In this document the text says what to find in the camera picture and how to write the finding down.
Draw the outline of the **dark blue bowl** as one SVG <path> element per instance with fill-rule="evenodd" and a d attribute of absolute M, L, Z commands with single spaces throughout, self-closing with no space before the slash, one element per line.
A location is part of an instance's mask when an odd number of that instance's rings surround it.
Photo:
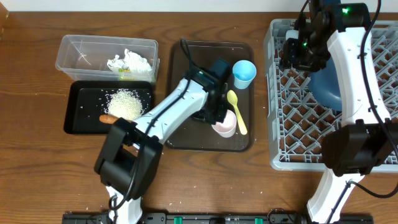
<path fill-rule="evenodd" d="M 340 88 L 333 59 L 330 58 L 324 69 L 310 73 L 309 77 L 308 89 L 316 101 L 327 108 L 342 111 Z"/>

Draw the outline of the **yellow plastic spoon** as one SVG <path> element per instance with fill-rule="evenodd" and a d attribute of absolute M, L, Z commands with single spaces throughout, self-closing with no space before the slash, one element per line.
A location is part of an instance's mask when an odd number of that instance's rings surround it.
<path fill-rule="evenodd" d="M 239 131 L 242 135 L 247 135 L 248 130 L 244 123 L 243 117 L 241 116 L 240 110 L 238 108 L 238 97 L 233 90 L 227 92 L 227 101 L 233 106 L 236 119 L 238 122 Z"/>

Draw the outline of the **orange carrot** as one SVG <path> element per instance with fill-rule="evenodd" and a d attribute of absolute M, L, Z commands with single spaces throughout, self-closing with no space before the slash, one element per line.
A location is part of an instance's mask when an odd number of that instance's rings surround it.
<path fill-rule="evenodd" d="M 99 116 L 99 120 L 104 124 L 114 124 L 118 120 L 118 117 L 110 114 L 102 114 Z"/>

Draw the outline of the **green snack wrapper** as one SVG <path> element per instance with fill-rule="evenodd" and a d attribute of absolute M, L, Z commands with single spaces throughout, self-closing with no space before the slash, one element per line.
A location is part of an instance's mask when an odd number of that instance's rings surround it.
<path fill-rule="evenodd" d="M 131 71 L 130 71 L 130 69 L 122 69 L 122 68 L 119 68 L 119 69 L 118 69 L 118 72 L 131 72 Z"/>

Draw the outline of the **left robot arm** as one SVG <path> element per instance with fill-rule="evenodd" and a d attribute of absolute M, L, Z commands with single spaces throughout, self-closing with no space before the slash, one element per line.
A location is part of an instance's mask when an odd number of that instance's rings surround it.
<path fill-rule="evenodd" d="M 166 140 L 188 118 L 216 124 L 224 121 L 230 64 L 219 58 L 204 69 L 189 63 L 176 89 L 148 113 L 111 126 L 94 170 L 109 193 L 104 223 L 137 223 L 141 197 L 153 182 Z"/>

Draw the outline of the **pile of white rice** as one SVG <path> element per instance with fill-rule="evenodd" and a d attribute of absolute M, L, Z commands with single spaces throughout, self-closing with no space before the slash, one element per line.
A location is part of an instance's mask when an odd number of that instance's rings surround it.
<path fill-rule="evenodd" d="M 117 118 L 133 121 L 143 115 L 144 107 L 136 90 L 118 89 L 106 95 L 104 112 Z"/>

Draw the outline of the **white small bowl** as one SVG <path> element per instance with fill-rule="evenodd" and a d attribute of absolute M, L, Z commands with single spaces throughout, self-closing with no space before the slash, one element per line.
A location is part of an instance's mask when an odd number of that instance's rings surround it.
<path fill-rule="evenodd" d="M 299 39 L 299 31 L 295 29 L 288 30 L 285 34 L 286 40 L 298 40 Z"/>

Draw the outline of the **white napkin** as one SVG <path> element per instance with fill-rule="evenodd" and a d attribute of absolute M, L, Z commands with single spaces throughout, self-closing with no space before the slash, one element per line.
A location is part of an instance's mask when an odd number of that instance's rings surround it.
<path fill-rule="evenodd" d="M 119 68 L 130 69 L 131 72 L 138 73 L 148 73 L 152 70 L 146 58 L 128 49 L 124 49 L 124 58 L 115 55 L 113 59 L 107 61 L 107 66 L 113 72 L 118 72 Z"/>

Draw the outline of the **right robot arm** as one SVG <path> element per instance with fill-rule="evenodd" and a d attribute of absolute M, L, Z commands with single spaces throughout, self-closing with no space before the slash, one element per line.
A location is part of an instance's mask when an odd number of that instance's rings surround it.
<path fill-rule="evenodd" d="M 336 223 L 361 180 L 397 152 L 397 124 L 379 90 L 371 50 L 377 15 L 364 3 L 307 1 L 288 31 L 280 66 L 306 72 L 333 61 L 342 103 L 341 127 L 322 141 L 325 171 L 307 203 L 307 223 Z"/>

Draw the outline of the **pink cup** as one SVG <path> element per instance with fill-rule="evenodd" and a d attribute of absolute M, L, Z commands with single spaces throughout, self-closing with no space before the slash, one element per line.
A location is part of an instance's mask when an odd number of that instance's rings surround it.
<path fill-rule="evenodd" d="M 223 138 L 230 138 L 236 132 L 237 118 L 234 112 L 227 110 L 224 121 L 216 122 L 211 127 Z"/>

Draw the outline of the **light blue cup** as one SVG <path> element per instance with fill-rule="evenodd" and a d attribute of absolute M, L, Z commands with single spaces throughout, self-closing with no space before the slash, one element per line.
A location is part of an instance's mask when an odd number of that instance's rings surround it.
<path fill-rule="evenodd" d="M 256 66 L 248 60 L 237 61 L 233 65 L 234 86 L 237 89 L 246 89 L 257 75 Z"/>

